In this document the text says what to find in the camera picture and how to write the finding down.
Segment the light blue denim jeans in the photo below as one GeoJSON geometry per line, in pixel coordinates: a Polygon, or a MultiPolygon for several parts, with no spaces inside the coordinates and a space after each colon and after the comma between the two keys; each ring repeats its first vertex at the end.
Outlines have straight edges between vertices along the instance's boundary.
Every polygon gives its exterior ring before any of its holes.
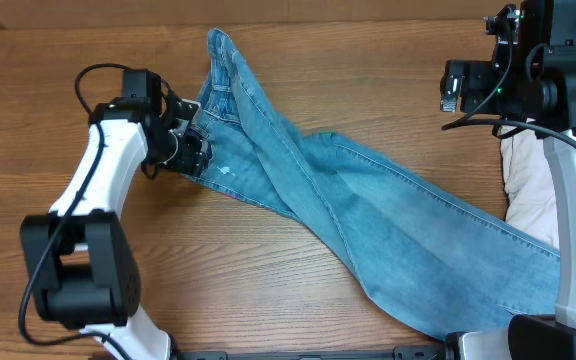
{"type": "Polygon", "coordinates": [[[428,336],[550,314],[558,251],[337,133],[277,111],[229,35],[207,37],[198,182],[307,226],[381,310],[428,336]]]}

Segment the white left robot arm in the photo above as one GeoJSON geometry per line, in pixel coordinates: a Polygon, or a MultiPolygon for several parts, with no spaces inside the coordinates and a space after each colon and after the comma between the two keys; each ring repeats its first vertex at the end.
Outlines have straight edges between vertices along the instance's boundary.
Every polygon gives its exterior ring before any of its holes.
{"type": "Polygon", "coordinates": [[[40,318],[96,339],[117,359],[178,359],[176,341],[141,305],[137,262],[120,224],[138,171],[198,176],[211,150],[195,125],[200,103],[174,94],[135,94],[100,103],[89,117],[85,153],[61,197],[44,215],[28,215],[20,240],[29,275],[28,305],[40,318]]]}

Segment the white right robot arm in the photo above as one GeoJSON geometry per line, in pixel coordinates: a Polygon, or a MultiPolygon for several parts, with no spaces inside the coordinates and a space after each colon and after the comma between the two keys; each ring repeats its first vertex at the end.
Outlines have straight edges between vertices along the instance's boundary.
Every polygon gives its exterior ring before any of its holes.
{"type": "Polygon", "coordinates": [[[540,138],[556,195],[561,268],[555,311],[517,315],[503,330],[453,333],[447,359],[576,360],[576,1],[525,1],[488,17],[490,61],[450,60],[440,108],[456,127],[540,138]]]}

